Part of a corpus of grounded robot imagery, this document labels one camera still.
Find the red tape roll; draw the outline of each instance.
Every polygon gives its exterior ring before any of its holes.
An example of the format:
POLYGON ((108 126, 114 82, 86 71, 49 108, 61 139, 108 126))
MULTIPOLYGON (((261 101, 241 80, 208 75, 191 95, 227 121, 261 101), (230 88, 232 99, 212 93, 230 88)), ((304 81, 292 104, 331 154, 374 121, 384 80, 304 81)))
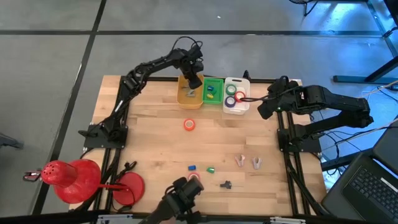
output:
POLYGON ((187 131, 192 131, 193 129, 195 129, 195 122, 192 119, 186 119, 184 121, 184 128, 187 131))
POLYGON ((191 172, 191 173, 189 173, 189 175, 188 175, 188 180, 190 180, 190 179, 192 178, 192 176, 195 176, 195 177, 198 178, 198 180, 200 180, 200 176, 199 176, 199 174, 198 174, 197 172, 191 172))
POLYGON ((236 93, 235 93, 235 100, 238 102, 238 103, 241 103, 242 101, 241 101, 241 98, 244 98, 244 97, 246 97, 246 95, 244 94, 244 92, 242 92, 242 91, 237 91, 236 93))

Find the blue object in bin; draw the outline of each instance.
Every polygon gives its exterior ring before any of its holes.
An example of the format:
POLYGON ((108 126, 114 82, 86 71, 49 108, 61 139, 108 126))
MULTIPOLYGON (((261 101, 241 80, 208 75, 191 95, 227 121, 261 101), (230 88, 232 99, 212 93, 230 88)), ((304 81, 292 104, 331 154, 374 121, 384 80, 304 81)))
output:
POLYGON ((197 169, 197 167, 195 165, 188 166, 189 171, 196 170, 196 169, 197 169))

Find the wooden tabletop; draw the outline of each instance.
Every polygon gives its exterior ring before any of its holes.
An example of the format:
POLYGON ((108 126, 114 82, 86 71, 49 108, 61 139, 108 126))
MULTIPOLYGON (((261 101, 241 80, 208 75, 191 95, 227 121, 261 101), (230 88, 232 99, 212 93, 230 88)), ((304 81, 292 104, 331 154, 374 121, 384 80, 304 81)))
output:
MULTIPOLYGON (((94 123, 109 116, 119 80, 120 76, 104 76, 94 123)), ((251 84, 251 97, 266 95, 268 86, 251 84)), ((277 143, 276 114, 268 120, 262 119, 257 112, 260 102, 251 103, 244 115, 226 114, 222 105, 183 110, 176 102, 176 94, 177 82, 148 82, 130 104, 128 139, 119 170, 125 162, 137 161, 133 171, 145 181, 145 194, 132 211, 153 212, 165 189, 179 177, 187 177, 188 166, 196 165, 205 190, 196 197, 195 210, 207 215, 291 215, 285 164, 277 143), (196 122, 193 131, 183 128, 187 118, 196 122), (246 156, 243 167, 238 167, 234 160, 240 154, 246 156), (259 170, 253 168, 253 157, 262 159, 259 170), (207 172, 208 167, 214 167, 215 173, 207 172), (232 189, 220 188, 226 180, 231 181, 232 189)), ((307 115, 294 114, 294 123, 309 122, 307 115)), ((101 166, 103 153, 103 149, 94 149, 85 159, 101 166)), ((319 160, 309 153, 300 155, 305 183, 320 202, 326 189, 319 160)), ((302 211, 299 192, 296 186, 298 207, 302 211)))

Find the tape roll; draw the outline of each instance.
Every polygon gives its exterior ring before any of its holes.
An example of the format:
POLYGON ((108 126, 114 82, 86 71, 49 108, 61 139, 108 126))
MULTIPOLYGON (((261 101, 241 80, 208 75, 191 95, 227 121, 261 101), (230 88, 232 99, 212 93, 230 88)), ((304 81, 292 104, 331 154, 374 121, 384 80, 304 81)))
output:
POLYGON ((184 121, 184 128, 187 131, 192 131, 193 129, 195 129, 195 122, 192 119, 186 119, 184 121))
POLYGON ((199 174, 197 172, 191 172, 188 175, 188 180, 190 180, 193 176, 197 177, 197 179, 200 180, 200 176, 199 176, 199 174))
POLYGON ((226 94, 228 94, 229 96, 232 96, 236 93, 236 86, 234 84, 228 84, 225 87, 225 92, 226 94))
POLYGON ((244 97, 246 97, 246 95, 244 94, 244 92, 242 92, 242 91, 237 91, 236 93, 235 93, 235 100, 238 102, 238 103, 241 103, 242 101, 241 101, 241 98, 244 98, 244 97))
POLYGON ((236 100, 233 96, 229 96, 227 98, 225 98, 225 106, 228 108, 232 108, 234 107, 236 104, 236 100))

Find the gray floor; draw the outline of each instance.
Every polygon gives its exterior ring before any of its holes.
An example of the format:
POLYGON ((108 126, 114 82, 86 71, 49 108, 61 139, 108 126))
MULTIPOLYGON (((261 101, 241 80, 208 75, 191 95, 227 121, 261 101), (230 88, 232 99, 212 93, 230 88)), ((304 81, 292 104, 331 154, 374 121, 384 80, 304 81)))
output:
MULTIPOLYGON (((392 26, 382 0, 373 0, 385 25, 392 26)), ((99 0, 0 2, 1 29, 85 29, 93 26, 99 0)), ((182 1, 108 0, 100 30, 378 30, 365 3, 320 2, 305 19, 303 7, 282 0, 182 1)), ((204 42, 207 75, 241 77, 301 78, 305 85, 323 85, 334 93, 361 96, 373 85, 333 83, 333 75, 367 76, 391 58, 385 41, 375 36, 309 37, 253 35, 194 35, 204 42)), ((174 35, 97 36, 68 127, 60 159, 71 161, 81 154, 83 137, 91 121, 103 75, 124 75, 138 63, 165 55, 174 35)), ((398 31, 391 40, 398 46, 398 31)), ((55 138, 62 113, 80 66, 88 36, 0 35, 0 131, 25 141, 25 148, 0 150, 0 216, 24 215, 35 192, 35 184, 21 181, 24 171, 42 167, 55 138)), ((181 41, 179 47, 189 47, 181 41)), ((173 68, 156 75, 176 76, 173 68)), ((398 77, 394 70, 390 77, 398 77)), ((375 123, 388 123, 397 116, 397 103, 373 94, 369 102, 375 123)), ((336 111, 322 111, 329 117, 336 111)), ((357 130, 342 129, 349 133, 357 130)), ((372 147, 382 132, 353 143, 361 149, 372 147)), ((323 148, 333 145, 322 139, 323 148)), ((356 151, 342 144, 341 155, 356 151)), ((335 149, 324 152, 329 158, 335 149)), ((62 212, 68 205, 52 189, 44 212, 62 212)))

